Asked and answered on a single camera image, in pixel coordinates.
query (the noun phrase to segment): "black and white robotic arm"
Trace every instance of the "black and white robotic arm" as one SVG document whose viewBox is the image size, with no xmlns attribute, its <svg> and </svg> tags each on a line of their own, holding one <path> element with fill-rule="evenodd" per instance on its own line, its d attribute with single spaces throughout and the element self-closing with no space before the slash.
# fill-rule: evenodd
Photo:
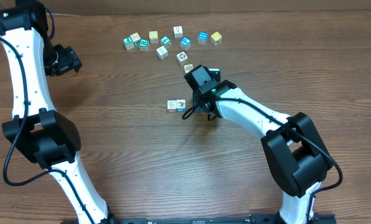
<svg viewBox="0 0 371 224">
<path fill-rule="evenodd" d="M 37 1 L 23 2 L 27 4 L 0 11 L 0 37 L 15 48 L 25 70 L 23 74 L 14 50 L 2 42 L 9 61 L 14 93 L 13 120 L 2 124 L 3 133 L 12 143 L 19 135 L 15 147 L 30 162 L 38 163 L 42 169 L 49 171 L 60 170 L 50 174 L 73 205 L 78 223 L 127 224 L 125 221 L 115 221 L 107 203 L 93 187 L 81 161 L 78 130 L 56 111 L 48 92 L 46 75 L 61 75 L 71 69 L 77 72 L 81 62 L 72 48 L 64 49 L 61 45 L 53 47 L 47 35 L 43 4 Z M 308 211 L 308 219 L 314 217 L 311 194 L 320 187 L 333 165 L 322 154 L 322 151 L 328 152 L 314 124 L 303 113 L 289 116 L 261 105 L 246 96 L 235 84 L 227 80 L 220 82 L 218 73 L 219 70 L 200 65 L 185 75 L 197 101 L 192 110 L 202 107 L 218 118 L 241 125 L 261 139 L 271 174 L 283 190 L 280 221 L 287 224 L 307 223 Z M 24 75 L 27 88 L 22 84 Z M 28 104 L 27 114 L 24 102 Z M 42 129 L 33 131 L 38 125 Z M 310 146 L 305 139 L 300 139 L 300 135 L 314 142 L 319 150 Z M 288 145 L 298 141 L 302 141 L 303 145 L 291 152 Z"/>
</svg>

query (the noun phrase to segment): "block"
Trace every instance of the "block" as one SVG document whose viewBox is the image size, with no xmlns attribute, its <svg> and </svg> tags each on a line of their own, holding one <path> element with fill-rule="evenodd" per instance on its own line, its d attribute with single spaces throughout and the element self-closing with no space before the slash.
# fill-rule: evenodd
<svg viewBox="0 0 371 224">
<path fill-rule="evenodd" d="M 205 45 L 208 41 L 209 34 L 206 32 L 201 31 L 198 36 L 198 44 Z"/>
<path fill-rule="evenodd" d="M 188 72 L 190 72 L 193 69 L 193 65 L 184 65 L 184 75 L 186 75 Z"/>
<path fill-rule="evenodd" d="M 182 38 L 183 37 L 183 27 L 178 26 L 178 27 L 173 27 L 174 30 L 174 38 Z"/>
<path fill-rule="evenodd" d="M 144 52 L 147 52 L 149 51 L 149 41 L 148 40 L 145 40 L 145 39 L 141 39 L 140 40 L 140 44 L 139 44 L 139 48 L 140 50 L 144 51 Z"/>
<path fill-rule="evenodd" d="M 167 101 L 167 112 L 176 112 L 177 110 L 177 100 Z"/>
<path fill-rule="evenodd" d="M 188 56 L 186 56 L 185 52 L 181 52 L 177 55 L 177 62 L 180 65 L 185 65 L 188 63 Z"/>
<path fill-rule="evenodd" d="M 123 44 L 126 47 L 126 50 L 134 48 L 134 42 L 131 40 L 131 37 L 123 38 Z"/>
<path fill-rule="evenodd" d="M 140 40 L 141 40 L 140 35 L 138 35 L 138 33 L 131 34 L 130 38 L 134 42 L 134 47 L 138 47 L 138 45 L 140 44 Z"/>
<path fill-rule="evenodd" d="M 151 44 L 159 43 L 158 32 L 157 31 L 149 31 L 149 42 Z"/>
<path fill-rule="evenodd" d="M 222 35 L 219 32 L 211 34 L 210 41 L 214 46 L 217 46 L 222 41 Z"/>
<path fill-rule="evenodd" d="M 177 112 L 185 112 L 186 111 L 185 100 L 176 100 L 176 107 L 177 107 Z"/>
<path fill-rule="evenodd" d="M 158 49 L 156 49 L 156 54 L 158 55 L 158 58 L 160 60 L 168 56 L 168 52 L 165 46 L 161 46 Z"/>
<path fill-rule="evenodd" d="M 180 42 L 180 47 L 184 50 L 188 50 L 191 47 L 191 39 L 184 37 Z"/>
<path fill-rule="evenodd" d="M 172 40 L 168 36 L 164 36 L 162 39 L 160 39 L 160 45 L 169 48 L 172 46 Z"/>
</svg>

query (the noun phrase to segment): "wooden table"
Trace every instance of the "wooden table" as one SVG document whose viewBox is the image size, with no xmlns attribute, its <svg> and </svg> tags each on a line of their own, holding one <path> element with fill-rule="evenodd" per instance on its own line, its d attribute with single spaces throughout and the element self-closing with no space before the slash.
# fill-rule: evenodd
<svg viewBox="0 0 371 224">
<path fill-rule="evenodd" d="M 280 112 L 310 115 L 344 183 L 318 194 L 315 211 L 339 223 L 371 223 L 371 11 L 57 17 L 54 44 L 70 45 L 83 62 L 79 74 L 48 77 L 57 110 L 78 127 L 83 162 L 94 186 L 118 217 L 226 217 L 276 213 L 276 185 L 258 139 L 206 114 L 181 120 L 167 100 L 191 89 L 175 55 L 126 51 L 122 38 L 157 30 L 173 36 L 182 25 L 193 41 L 193 65 L 222 70 L 223 79 Z M 200 30 L 223 42 L 199 45 Z M 2 179 L 9 142 L 12 88 L 0 44 L 0 223 L 59 223 L 76 217 L 51 177 L 24 187 Z M 20 181 L 41 172 L 18 151 L 9 169 Z M 337 180 L 334 169 L 323 185 Z"/>
</svg>

